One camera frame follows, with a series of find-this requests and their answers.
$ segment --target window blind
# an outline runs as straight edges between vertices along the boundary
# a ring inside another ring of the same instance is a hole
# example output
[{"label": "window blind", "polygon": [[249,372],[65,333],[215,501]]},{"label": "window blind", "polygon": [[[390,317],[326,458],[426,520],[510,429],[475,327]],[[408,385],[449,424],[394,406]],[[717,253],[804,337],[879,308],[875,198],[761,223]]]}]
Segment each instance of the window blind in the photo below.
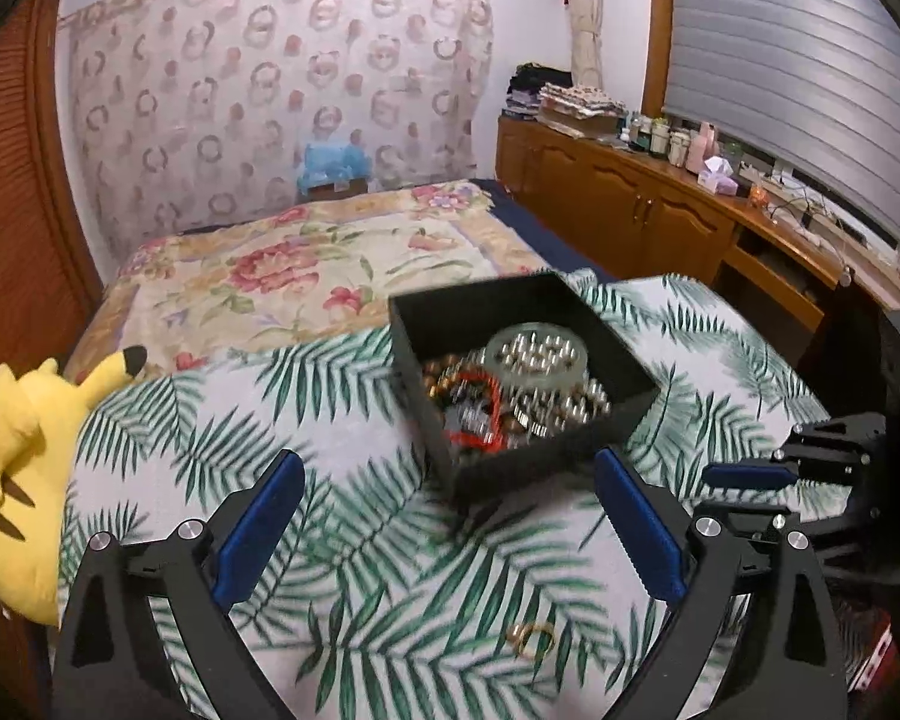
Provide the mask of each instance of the window blind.
[{"label": "window blind", "polygon": [[664,108],[792,163],[900,240],[900,30],[879,0],[674,0]]}]

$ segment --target curtain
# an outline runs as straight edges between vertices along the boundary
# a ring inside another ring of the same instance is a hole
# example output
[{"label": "curtain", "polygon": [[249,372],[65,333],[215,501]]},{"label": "curtain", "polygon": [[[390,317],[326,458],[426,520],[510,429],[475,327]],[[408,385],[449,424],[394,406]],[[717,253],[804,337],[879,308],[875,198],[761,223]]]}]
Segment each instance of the curtain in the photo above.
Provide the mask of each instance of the curtain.
[{"label": "curtain", "polygon": [[573,47],[570,71],[578,86],[604,88],[600,62],[600,29],[604,20],[604,0],[569,0]]},{"label": "curtain", "polygon": [[105,0],[72,26],[71,103],[113,254],[279,213],[308,143],[372,190],[474,175],[488,0]]},{"label": "curtain", "polygon": [[674,0],[664,109],[786,160],[900,241],[900,28],[879,0]]}]

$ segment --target bed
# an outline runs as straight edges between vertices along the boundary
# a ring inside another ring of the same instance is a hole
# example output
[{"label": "bed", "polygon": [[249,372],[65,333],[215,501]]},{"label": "bed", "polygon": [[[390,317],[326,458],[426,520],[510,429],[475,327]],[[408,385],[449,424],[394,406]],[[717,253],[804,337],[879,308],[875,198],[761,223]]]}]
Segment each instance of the bed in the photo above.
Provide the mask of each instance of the bed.
[{"label": "bed", "polygon": [[[304,499],[231,619],[298,717],[603,717],[664,608],[645,594],[591,481],[569,473],[453,511],[420,470],[391,370],[387,293],[548,263],[491,213],[520,209],[472,183],[337,202],[158,242],[122,271],[68,370],[146,343],[151,378],[104,401],[80,434],[60,608],[93,532],[162,538],[289,446],[308,470]],[[309,272],[312,289],[298,287]],[[704,285],[613,283],[592,269],[563,277],[660,382],[626,451],[688,506],[714,495],[700,483],[708,461],[767,451],[793,423],[826,417]],[[846,497],[800,484],[759,500],[826,517]],[[182,694],[214,717],[168,605],[152,607]],[[552,624],[552,653],[514,659],[501,638],[514,621]],[[729,619],[684,716],[711,700],[733,631]]]},{"label": "bed", "polygon": [[79,378],[132,343],[148,348],[148,375],[184,370],[226,346],[258,351],[380,327],[393,290],[586,264],[499,184],[484,186],[490,192],[453,181],[308,203],[149,242],[108,287],[66,375]]}]

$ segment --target white wall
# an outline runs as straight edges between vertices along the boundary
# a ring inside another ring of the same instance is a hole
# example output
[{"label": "white wall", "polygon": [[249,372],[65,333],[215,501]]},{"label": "white wall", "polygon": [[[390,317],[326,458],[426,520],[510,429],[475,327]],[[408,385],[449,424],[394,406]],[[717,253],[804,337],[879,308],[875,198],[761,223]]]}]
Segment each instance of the white wall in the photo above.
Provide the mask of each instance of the white wall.
[{"label": "white wall", "polygon": [[[60,16],[98,0],[60,0]],[[481,99],[473,127],[474,151],[480,176],[492,177],[496,154],[497,117],[506,98],[514,68],[535,61],[557,68],[570,67],[570,28],[563,0],[490,0],[493,8],[493,55],[487,90]],[[647,66],[650,34],[650,0],[605,0],[602,26],[602,61],[607,92],[629,107],[639,107]],[[83,224],[91,254],[104,282],[116,269],[89,206],[79,171],[76,137],[69,114],[67,71],[69,46],[66,32],[58,35],[58,111],[67,172],[74,203]]]},{"label": "white wall", "polygon": [[601,40],[607,94],[639,110],[647,74],[650,0],[604,0]]}]

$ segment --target open black box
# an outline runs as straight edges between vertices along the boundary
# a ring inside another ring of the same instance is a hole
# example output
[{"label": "open black box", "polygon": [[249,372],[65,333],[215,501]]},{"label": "open black box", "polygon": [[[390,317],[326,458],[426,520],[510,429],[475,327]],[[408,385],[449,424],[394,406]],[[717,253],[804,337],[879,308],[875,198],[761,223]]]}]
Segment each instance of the open black box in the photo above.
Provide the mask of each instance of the open black box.
[{"label": "open black box", "polygon": [[[431,463],[457,504],[508,493],[591,458],[634,432],[658,385],[619,336],[555,274],[512,276],[394,295],[389,299],[394,362],[407,390]],[[552,439],[459,464],[443,435],[437,408],[423,386],[421,366],[445,354],[485,346],[500,330],[523,322],[551,322],[583,339],[590,375],[607,392],[610,414]]]}]

